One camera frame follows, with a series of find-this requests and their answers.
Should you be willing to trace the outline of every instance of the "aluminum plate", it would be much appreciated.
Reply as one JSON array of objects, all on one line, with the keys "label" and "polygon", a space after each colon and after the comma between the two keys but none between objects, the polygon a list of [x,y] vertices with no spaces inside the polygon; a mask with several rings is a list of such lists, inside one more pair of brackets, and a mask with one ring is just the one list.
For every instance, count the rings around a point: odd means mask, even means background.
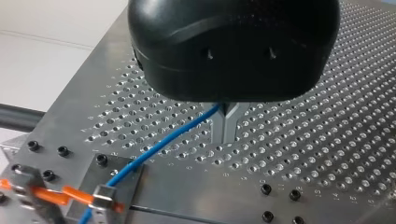
[{"label": "aluminum plate", "polygon": [[[308,224],[394,223],[396,10],[374,0],[345,1],[341,9],[337,42],[312,91],[252,104],[234,144],[210,144],[210,120],[184,134],[147,162],[134,207],[210,223],[262,223],[264,211],[274,214],[273,223],[295,216]],[[77,188],[94,153],[135,158],[203,112],[147,84],[125,18],[124,12],[30,134],[43,148],[23,147],[16,156],[53,170],[59,178],[51,189]],[[59,157],[59,146],[72,156]],[[263,183],[273,187],[267,197]],[[303,194],[299,202],[289,199],[292,189]],[[19,223],[13,204],[0,217]]]}]

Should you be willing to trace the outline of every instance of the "black bolt head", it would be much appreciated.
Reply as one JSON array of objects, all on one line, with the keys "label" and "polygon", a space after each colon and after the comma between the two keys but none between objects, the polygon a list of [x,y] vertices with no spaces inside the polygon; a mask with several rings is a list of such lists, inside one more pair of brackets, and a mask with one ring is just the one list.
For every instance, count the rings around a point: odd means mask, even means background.
[{"label": "black bolt head", "polygon": [[269,195],[271,193],[271,190],[272,190],[272,188],[270,185],[267,185],[267,184],[262,185],[262,194]]},{"label": "black bolt head", "polygon": [[96,156],[96,163],[100,166],[107,165],[107,156],[105,154],[99,154]]},{"label": "black bolt head", "polygon": [[58,154],[61,157],[66,157],[67,155],[69,155],[69,149],[67,147],[58,147]]},{"label": "black bolt head", "polygon": [[264,222],[266,223],[270,223],[272,221],[272,219],[274,219],[274,214],[272,214],[272,212],[270,211],[265,211],[262,214],[262,220],[264,220]]},{"label": "black bolt head", "polygon": [[290,194],[289,197],[293,200],[293,201],[298,201],[301,198],[301,193],[300,191],[298,191],[297,189],[293,189]]},{"label": "black bolt head", "polygon": [[45,181],[52,181],[53,179],[55,179],[55,173],[53,173],[53,171],[51,170],[44,171],[42,176]]},{"label": "black bolt head", "polygon": [[302,217],[295,217],[291,223],[292,224],[304,224],[305,222]]},{"label": "black bolt head", "polygon": [[6,199],[7,199],[7,196],[3,192],[0,191],[0,204],[5,202]]},{"label": "black bolt head", "polygon": [[40,145],[37,143],[37,141],[29,141],[27,146],[31,151],[37,151],[40,148]]}]

